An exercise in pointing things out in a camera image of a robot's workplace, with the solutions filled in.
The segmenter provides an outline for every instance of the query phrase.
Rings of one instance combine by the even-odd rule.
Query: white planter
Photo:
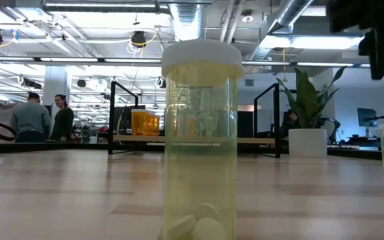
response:
[[[327,130],[291,129],[288,131],[290,156],[326,157]]]

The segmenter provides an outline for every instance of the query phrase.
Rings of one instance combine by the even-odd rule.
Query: person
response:
[[[39,103],[39,95],[30,93],[27,103],[14,108],[11,128],[17,132],[16,143],[44,142],[44,129],[50,126],[51,118],[47,108]]]
[[[281,138],[288,139],[288,131],[290,129],[299,129],[300,122],[296,113],[293,110],[287,111],[287,119],[284,119],[284,122],[281,126]]]
[[[69,141],[71,139],[73,111],[68,108],[65,95],[56,95],[54,102],[60,110],[54,118],[54,128],[51,139],[55,141]]]

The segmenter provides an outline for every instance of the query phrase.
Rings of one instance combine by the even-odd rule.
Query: gray sweater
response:
[[[51,124],[50,114],[38,103],[23,103],[14,108],[11,116],[11,128],[16,132],[35,130],[44,133],[44,126]]]

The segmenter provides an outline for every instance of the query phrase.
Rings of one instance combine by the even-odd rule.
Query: green leaves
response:
[[[321,117],[321,112],[324,107],[339,90],[336,89],[329,94],[330,88],[342,76],[346,67],[340,68],[330,84],[325,84],[322,90],[317,93],[313,84],[309,81],[309,76],[306,72],[295,69],[296,72],[296,88],[297,98],[295,99],[290,90],[286,88],[284,82],[277,78],[278,84],[284,88],[291,109],[296,112],[299,117],[300,126],[302,128],[315,128],[318,120]]]

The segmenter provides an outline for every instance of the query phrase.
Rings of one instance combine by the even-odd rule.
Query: potted plant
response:
[[[316,126],[325,105],[334,96],[334,93],[339,90],[336,89],[329,93],[330,88],[342,76],[345,68],[340,68],[330,84],[325,84],[320,92],[315,90],[306,72],[295,69],[296,98],[286,88],[283,81],[277,78],[278,83],[283,87],[282,91],[288,97],[291,109],[297,114],[301,126],[301,129],[289,130],[290,155],[298,157],[327,156],[327,131],[317,129]]]

